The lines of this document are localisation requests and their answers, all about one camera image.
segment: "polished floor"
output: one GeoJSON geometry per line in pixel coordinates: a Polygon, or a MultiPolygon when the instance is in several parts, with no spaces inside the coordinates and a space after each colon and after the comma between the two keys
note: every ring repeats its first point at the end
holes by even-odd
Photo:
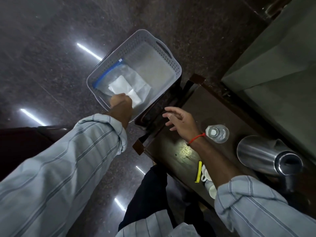
{"type": "MultiPolygon", "coordinates": [[[[0,0],[0,128],[71,125],[101,112],[86,78],[141,28],[169,47],[183,81],[197,73],[220,92],[220,78],[267,25],[247,0],[0,0]]],[[[142,130],[130,125],[127,132],[128,150],[69,236],[116,234],[152,166],[131,147],[142,130]]]]}

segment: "water bottle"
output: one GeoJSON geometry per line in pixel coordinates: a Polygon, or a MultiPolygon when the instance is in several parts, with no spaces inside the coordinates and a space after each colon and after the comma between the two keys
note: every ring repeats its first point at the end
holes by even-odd
{"type": "Polygon", "coordinates": [[[216,143],[224,143],[229,137],[229,130],[224,125],[210,125],[206,128],[205,133],[216,143]]]}

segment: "striped shirt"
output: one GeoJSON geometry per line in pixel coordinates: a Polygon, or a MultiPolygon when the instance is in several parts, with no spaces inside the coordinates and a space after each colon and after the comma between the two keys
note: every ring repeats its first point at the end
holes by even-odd
{"type": "MultiPolygon", "coordinates": [[[[126,146],[126,132],[119,121],[101,114],[80,120],[63,138],[24,161],[0,183],[0,235],[65,236],[113,158],[126,146]]],[[[316,233],[314,219],[289,207],[280,194],[249,176],[237,176],[220,186],[215,210],[227,228],[240,236],[316,233]]],[[[131,223],[117,234],[131,235],[198,236],[185,223],[173,229],[165,210],[131,223]]]]}

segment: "white cup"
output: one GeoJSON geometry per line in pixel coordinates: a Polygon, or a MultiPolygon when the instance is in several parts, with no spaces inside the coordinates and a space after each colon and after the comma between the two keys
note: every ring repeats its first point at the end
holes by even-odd
{"type": "Polygon", "coordinates": [[[209,173],[207,172],[207,169],[205,167],[205,165],[202,166],[202,176],[201,176],[201,181],[206,181],[206,180],[210,180],[212,181],[209,173]]]}
{"type": "Polygon", "coordinates": [[[215,199],[217,190],[216,190],[216,188],[215,188],[215,185],[214,185],[213,181],[207,180],[207,181],[205,182],[205,188],[206,188],[207,191],[209,192],[210,196],[211,196],[213,199],[215,199]]]}

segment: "folded tissue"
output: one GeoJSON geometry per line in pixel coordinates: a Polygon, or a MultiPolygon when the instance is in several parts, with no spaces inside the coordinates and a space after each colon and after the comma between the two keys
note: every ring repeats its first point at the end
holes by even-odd
{"type": "Polygon", "coordinates": [[[125,93],[132,99],[132,108],[138,106],[142,101],[136,94],[131,85],[126,81],[124,76],[120,75],[115,81],[109,84],[109,90],[115,95],[125,93]]]}

